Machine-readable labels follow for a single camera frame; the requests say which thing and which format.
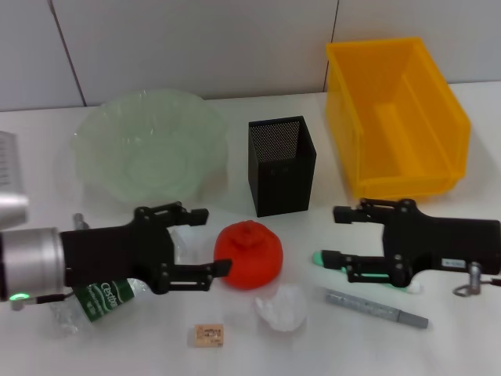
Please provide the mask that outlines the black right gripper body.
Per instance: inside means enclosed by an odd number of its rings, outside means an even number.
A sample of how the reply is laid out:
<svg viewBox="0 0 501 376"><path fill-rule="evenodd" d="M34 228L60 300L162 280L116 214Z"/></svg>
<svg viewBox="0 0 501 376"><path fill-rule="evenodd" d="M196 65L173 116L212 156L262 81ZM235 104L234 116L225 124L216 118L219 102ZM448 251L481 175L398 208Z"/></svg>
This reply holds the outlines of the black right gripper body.
<svg viewBox="0 0 501 376"><path fill-rule="evenodd" d="M391 206L383 231L390 284L407 287L426 270L467 272L472 263L500 273L500 221L432 217L410 199Z"/></svg>

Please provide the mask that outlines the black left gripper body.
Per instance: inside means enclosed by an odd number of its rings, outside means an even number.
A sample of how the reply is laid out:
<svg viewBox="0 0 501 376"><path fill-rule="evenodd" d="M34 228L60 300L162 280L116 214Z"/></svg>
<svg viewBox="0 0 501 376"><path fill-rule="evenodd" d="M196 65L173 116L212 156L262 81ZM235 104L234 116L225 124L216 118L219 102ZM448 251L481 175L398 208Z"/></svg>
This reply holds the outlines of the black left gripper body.
<svg viewBox="0 0 501 376"><path fill-rule="evenodd" d="M174 224L165 206L141 207L123 226L62 232L65 285L84 287L132 278L156 295L169 292L174 249L168 228Z"/></svg>

